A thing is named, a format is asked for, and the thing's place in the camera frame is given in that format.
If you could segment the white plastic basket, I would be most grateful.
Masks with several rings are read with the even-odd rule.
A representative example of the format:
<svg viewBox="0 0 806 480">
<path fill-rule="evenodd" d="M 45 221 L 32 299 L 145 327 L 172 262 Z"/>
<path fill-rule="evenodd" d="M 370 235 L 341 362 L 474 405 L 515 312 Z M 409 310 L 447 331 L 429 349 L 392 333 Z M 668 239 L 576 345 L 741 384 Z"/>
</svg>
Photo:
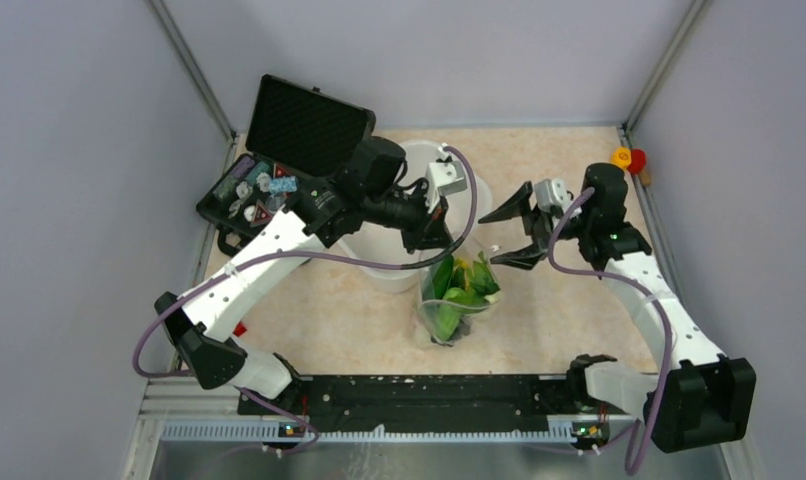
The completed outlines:
<svg viewBox="0 0 806 480">
<path fill-rule="evenodd" d="M 408 140 L 400 146 L 406 153 L 409 173 L 404 180 L 408 183 L 424 177 L 429 165 L 443 153 L 441 145 L 430 140 Z M 417 262 L 419 254 L 408 252 L 402 233 L 415 231 L 429 222 L 431 215 L 426 212 L 427 201 L 398 193 L 379 202 L 366 199 L 363 206 L 367 213 L 361 228 L 338 241 L 346 255 L 371 264 L 401 265 Z M 372 288 L 381 293 L 399 294 L 418 282 L 418 273 L 415 270 L 384 270 L 363 266 L 361 271 L 367 276 Z"/>
</svg>

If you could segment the green leaf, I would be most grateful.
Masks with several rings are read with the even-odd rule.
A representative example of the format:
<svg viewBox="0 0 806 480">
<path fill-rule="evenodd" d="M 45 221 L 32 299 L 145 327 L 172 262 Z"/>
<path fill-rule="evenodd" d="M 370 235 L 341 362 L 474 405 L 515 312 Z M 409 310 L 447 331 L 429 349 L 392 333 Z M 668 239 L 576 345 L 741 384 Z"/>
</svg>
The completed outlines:
<svg viewBox="0 0 806 480">
<path fill-rule="evenodd" d="M 484 252 L 479 252 L 467 273 L 468 285 L 482 296 L 497 294 L 501 288 Z"/>
</svg>

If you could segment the clear zip top bag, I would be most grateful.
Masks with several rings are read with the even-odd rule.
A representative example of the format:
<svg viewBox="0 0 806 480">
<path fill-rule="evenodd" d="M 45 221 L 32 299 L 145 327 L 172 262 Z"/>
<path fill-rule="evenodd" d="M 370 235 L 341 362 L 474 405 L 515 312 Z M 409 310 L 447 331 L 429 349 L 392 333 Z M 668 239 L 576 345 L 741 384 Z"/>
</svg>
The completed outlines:
<svg viewBox="0 0 806 480">
<path fill-rule="evenodd" d="M 453 254 L 419 271 L 415 305 L 418 334 L 428 344 L 452 347 L 472 333 L 503 297 L 491 252 L 473 238 Z"/>
</svg>

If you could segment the green bok choy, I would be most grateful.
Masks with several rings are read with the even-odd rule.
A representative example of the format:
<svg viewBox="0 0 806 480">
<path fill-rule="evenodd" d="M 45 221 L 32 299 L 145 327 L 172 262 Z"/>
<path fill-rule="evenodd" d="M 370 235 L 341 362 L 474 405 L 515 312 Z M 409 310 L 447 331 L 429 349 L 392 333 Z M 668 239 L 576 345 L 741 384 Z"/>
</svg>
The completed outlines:
<svg viewBox="0 0 806 480">
<path fill-rule="evenodd" d="M 444 298 L 453 277 L 454 265 L 453 256 L 447 256 L 430 270 L 433 299 L 441 300 Z"/>
</svg>

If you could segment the light green small cucumber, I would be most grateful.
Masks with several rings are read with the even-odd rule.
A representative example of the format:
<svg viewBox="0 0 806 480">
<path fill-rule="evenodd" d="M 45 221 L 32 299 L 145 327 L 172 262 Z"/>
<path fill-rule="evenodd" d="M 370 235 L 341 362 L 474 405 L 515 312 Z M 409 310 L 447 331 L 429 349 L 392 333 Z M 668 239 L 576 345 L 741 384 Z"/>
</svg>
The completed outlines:
<svg viewBox="0 0 806 480">
<path fill-rule="evenodd" d="M 451 339 L 462 318 L 485 309 L 489 302 L 474 290 L 453 287 L 437 304 L 433 336 L 441 342 Z"/>
</svg>

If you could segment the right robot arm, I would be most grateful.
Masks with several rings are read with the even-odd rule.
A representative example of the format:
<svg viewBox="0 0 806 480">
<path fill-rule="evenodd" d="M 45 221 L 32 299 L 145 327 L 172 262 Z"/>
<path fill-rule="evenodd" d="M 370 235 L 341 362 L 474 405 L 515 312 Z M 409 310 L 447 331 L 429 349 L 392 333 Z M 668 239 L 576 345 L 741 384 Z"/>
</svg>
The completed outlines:
<svg viewBox="0 0 806 480">
<path fill-rule="evenodd" d="M 619 167 L 594 163 L 573 195 L 559 179 L 525 182 L 480 223 L 519 218 L 531 243 L 493 258 L 530 270 L 540 261 L 603 281 L 648 346 L 659 372 L 643 374 L 608 355 L 581 355 L 566 373 L 565 397 L 579 412 L 606 403 L 644 425 L 645 442 L 665 453 L 734 442 L 747 431 L 756 372 L 698 327 L 666 282 L 650 243 L 626 219 L 629 185 Z M 575 240 L 588 269 L 554 258 L 559 240 Z"/>
</svg>

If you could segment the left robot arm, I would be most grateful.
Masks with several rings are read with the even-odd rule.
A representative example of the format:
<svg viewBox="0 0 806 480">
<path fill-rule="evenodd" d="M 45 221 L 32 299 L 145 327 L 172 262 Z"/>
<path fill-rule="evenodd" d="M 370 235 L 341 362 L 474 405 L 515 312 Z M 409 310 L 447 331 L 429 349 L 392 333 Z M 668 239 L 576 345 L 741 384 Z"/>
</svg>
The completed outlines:
<svg viewBox="0 0 806 480">
<path fill-rule="evenodd" d="M 363 225 L 396 230 L 407 254 L 434 251 L 435 261 L 461 245 L 446 224 L 447 198 L 476 191 L 469 163 L 442 145 L 425 174 L 403 186 L 398 176 L 406 165 L 401 145 L 382 137 L 361 141 L 334 173 L 300 182 L 261 233 L 212 277 L 158 300 L 159 322 L 202 389 L 249 389 L 281 414 L 296 407 L 294 373 L 272 353 L 247 352 L 234 330 L 280 281 L 309 259 L 330 259 L 329 248 Z"/>
</svg>

